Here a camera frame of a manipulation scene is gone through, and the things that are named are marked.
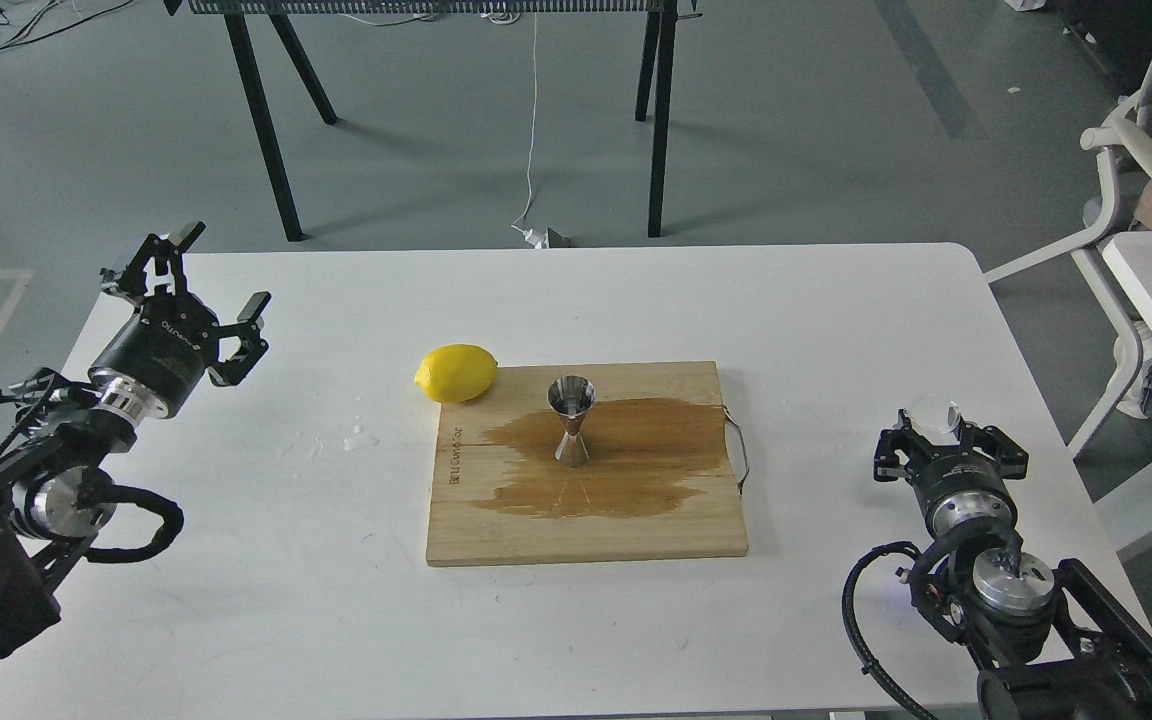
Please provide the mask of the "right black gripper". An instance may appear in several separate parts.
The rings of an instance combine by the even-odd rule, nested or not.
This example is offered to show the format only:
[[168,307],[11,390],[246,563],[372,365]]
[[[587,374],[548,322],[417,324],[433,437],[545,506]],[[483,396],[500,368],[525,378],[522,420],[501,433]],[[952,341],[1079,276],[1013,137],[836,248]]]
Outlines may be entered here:
[[1024,479],[1029,454],[1001,429],[957,420],[957,447],[929,446],[902,407],[895,427],[879,433],[873,457],[876,482],[908,480],[925,529],[946,536],[975,518],[1018,521],[1005,480]]

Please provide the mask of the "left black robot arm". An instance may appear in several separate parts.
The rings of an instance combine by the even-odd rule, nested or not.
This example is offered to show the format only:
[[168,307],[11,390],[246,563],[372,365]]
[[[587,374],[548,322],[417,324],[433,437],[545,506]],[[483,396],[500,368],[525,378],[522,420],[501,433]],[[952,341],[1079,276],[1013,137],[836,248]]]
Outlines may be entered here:
[[119,486],[103,460],[132,447],[141,420],[177,415],[202,379],[237,386],[268,351],[268,291],[230,324],[189,291],[183,259],[204,229],[150,234],[126,268],[104,270],[103,291],[132,316],[88,381],[41,367],[0,389],[0,659],[58,623],[56,589],[74,564],[142,562],[172,546],[179,505]]

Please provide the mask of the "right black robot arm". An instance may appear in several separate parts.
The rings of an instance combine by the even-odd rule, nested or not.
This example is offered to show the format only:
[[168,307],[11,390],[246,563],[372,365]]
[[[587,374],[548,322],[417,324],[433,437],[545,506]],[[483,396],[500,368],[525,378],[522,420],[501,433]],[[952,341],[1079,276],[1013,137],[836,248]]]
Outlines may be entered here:
[[931,717],[884,669],[856,616],[861,573],[899,553],[911,561],[897,577],[914,609],[972,657],[984,719],[1152,719],[1152,635],[1082,561],[1049,566],[1021,547],[1007,482],[1028,465],[1001,429],[937,397],[882,430],[873,477],[909,483],[931,544],[881,544],[847,574],[841,615],[861,670],[911,715]]

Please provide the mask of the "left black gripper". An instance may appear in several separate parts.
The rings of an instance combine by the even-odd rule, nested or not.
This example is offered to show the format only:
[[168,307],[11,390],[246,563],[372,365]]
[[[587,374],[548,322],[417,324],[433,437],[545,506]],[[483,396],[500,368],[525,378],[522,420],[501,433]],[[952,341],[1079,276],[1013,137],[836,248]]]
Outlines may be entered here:
[[[147,234],[124,268],[101,270],[101,291],[138,309],[96,357],[88,378],[96,386],[116,379],[141,384],[156,396],[156,418],[174,418],[206,367],[214,386],[238,386],[268,351],[262,311],[273,300],[270,291],[252,293],[236,323],[225,325],[200,301],[184,300],[183,258],[205,229],[206,223],[191,222],[170,234]],[[237,350],[220,359],[225,340],[236,340]]]

